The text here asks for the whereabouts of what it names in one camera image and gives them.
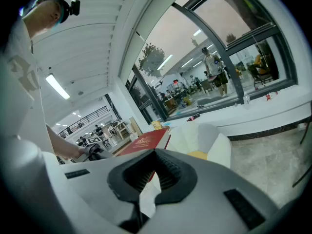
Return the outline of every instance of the dark metal frame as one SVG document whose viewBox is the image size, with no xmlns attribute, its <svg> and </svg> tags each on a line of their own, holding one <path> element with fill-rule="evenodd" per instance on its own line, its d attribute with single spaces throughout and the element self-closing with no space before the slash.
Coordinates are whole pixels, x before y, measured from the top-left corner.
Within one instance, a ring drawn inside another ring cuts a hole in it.
<svg viewBox="0 0 312 234">
<path fill-rule="evenodd" d="M 264 96 L 268 92 L 276 92 L 283 88 L 298 84 L 297 83 L 297 74 L 295 70 L 295 64 L 293 62 L 293 58 L 291 52 L 289 50 L 288 44 L 284 40 L 279 28 L 275 25 L 273 18 L 271 15 L 263 8 L 263 6 L 257 0 L 251 0 L 254 5 L 256 5 L 259 9 L 261 9 L 266 17 L 271 21 L 257 29 L 254 29 L 242 37 L 236 39 L 235 41 L 231 42 L 228 46 L 225 46 L 223 41 L 219 38 L 219 36 L 215 33 L 215 31 L 200 17 L 198 16 L 194 10 L 197 9 L 200 5 L 202 5 L 207 0 L 189 0 L 184 6 L 180 6 L 175 2 L 172 4 L 172 7 L 177 9 L 183 15 L 185 15 L 189 20 L 191 20 L 194 24 L 196 24 L 204 33 L 205 35 L 213 42 L 214 46 L 218 50 L 224 64 L 228 68 L 229 74 L 233 80 L 233 84 L 236 89 L 237 98 L 233 98 L 228 101 L 224 101 L 221 103 L 217 103 L 214 105 L 207 105 L 204 108 L 196 109 L 191 112 L 182 113 L 178 116 L 170 117 L 167 111 L 163 108 L 162 104 L 158 101 L 157 95 L 154 93 L 153 89 L 145 82 L 142 74 L 139 72 L 136 66 L 133 67 L 133 72 L 135 74 L 134 78 L 132 79 L 131 83 L 128 84 L 129 89 L 133 87 L 134 83 L 139 80 L 140 84 L 142 85 L 143 89 L 146 92 L 146 95 L 150 99 L 144 105 L 140 106 L 140 111 L 142 114 L 146 114 L 143 111 L 147 106 L 153 105 L 158 112 L 162 121 L 168 120 L 175 120 L 184 117 L 190 117 L 197 113 L 206 113 L 218 109 L 222 109 L 225 107 L 233 106 L 236 103 L 243 104 L 243 97 L 244 97 L 244 90 L 241 84 L 239 77 L 236 74 L 235 66 L 233 65 L 230 56 L 255 44 L 256 42 L 265 40 L 269 37 L 273 37 L 274 42 L 277 45 L 277 48 L 282 56 L 282 60 L 285 66 L 285 72 L 287 80 L 283 80 L 274 84 L 273 86 L 264 87 L 259 90 L 252 91 L 249 93 L 251 99 L 256 99 L 259 97 Z"/>
</svg>

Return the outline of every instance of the fluorescent light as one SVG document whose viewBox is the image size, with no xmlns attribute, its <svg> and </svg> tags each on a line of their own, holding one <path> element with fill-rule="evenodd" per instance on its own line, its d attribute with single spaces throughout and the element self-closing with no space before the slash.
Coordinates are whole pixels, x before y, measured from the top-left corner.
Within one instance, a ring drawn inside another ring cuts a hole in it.
<svg viewBox="0 0 312 234">
<path fill-rule="evenodd" d="M 201 32 L 201 29 L 197 30 L 197 31 L 193 34 L 193 36 L 197 36 L 200 32 Z"/>
<path fill-rule="evenodd" d="M 173 55 L 169 55 L 169 56 L 167 57 L 167 59 L 165 59 L 164 62 L 159 66 L 159 68 L 157 68 L 157 70 L 161 69 L 162 66 L 165 65 L 165 63 L 166 63 L 167 61 L 169 61 L 169 59 L 170 59 L 172 56 L 173 56 Z"/>
<path fill-rule="evenodd" d="M 193 60 L 193 58 L 192 59 L 190 59 L 189 61 L 187 61 L 181 68 L 183 68 L 186 64 L 188 64 L 190 61 L 192 61 Z"/>
<path fill-rule="evenodd" d="M 68 99 L 70 96 L 68 93 L 65 92 L 65 90 L 60 86 L 60 84 L 55 80 L 54 76 L 52 74 L 49 74 L 49 76 L 46 78 L 46 81 L 64 98 Z"/>
<path fill-rule="evenodd" d="M 195 66 L 199 65 L 201 62 L 202 62 L 202 61 L 200 61 L 199 63 L 195 64 L 193 67 L 195 67 Z"/>
</svg>

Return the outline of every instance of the white cloth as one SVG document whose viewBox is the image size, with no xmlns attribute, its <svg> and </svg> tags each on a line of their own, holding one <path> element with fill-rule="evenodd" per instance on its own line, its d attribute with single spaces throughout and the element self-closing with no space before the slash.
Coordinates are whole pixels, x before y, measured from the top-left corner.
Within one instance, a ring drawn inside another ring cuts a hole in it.
<svg viewBox="0 0 312 234">
<path fill-rule="evenodd" d="M 53 153 L 53 147 L 44 120 L 37 64 L 31 53 L 31 40 L 26 25 L 21 17 L 18 18 L 12 27 L 8 43 L 1 55 L 6 68 L 12 71 L 24 89 L 34 99 L 34 103 L 28 110 L 17 134 L 22 139 L 35 143 L 42 151 Z"/>
</svg>

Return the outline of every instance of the balcony railing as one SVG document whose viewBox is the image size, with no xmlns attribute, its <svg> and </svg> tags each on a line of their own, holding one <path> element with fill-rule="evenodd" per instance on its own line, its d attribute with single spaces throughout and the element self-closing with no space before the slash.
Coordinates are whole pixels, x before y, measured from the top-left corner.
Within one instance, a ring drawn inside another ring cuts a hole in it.
<svg viewBox="0 0 312 234">
<path fill-rule="evenodd" d="M 75 132 L 76 130 L 78 130 L 79 128 L 83 127 L 84 125 L 96 120 L 97 118 L 103 116 L 104 114 L 108 113 L 108 109 L 107 106 L 102 107 L 96 111 L 94 111 L 93 113 L 87 115 L 86 117 L 81 118 L 80 120 L 78 120 L 77 122 L 75 122 L 74 124 L 70 125 L 69 127 L 66 127 L 65 130 L 61 131 L 59 133 L 59 135 L 64 138 L 66 136 L 69 136 L 70 134 L 72 134 L 73 132 Z"/>
</svg>

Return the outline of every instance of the white cushion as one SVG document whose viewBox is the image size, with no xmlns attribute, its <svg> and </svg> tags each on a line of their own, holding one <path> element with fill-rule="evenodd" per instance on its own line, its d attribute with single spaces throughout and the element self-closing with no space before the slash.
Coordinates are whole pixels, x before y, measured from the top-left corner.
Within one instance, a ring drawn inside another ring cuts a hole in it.
<svg viewBox="0 0 312 234">
<path fill-rule="evenodd" d="M 227 168 L 231 166 L 231 142 L 224 135 L 219 134 L 213 146 L 208 152 L 207 160 L 223 165 Z"/>
</svg>

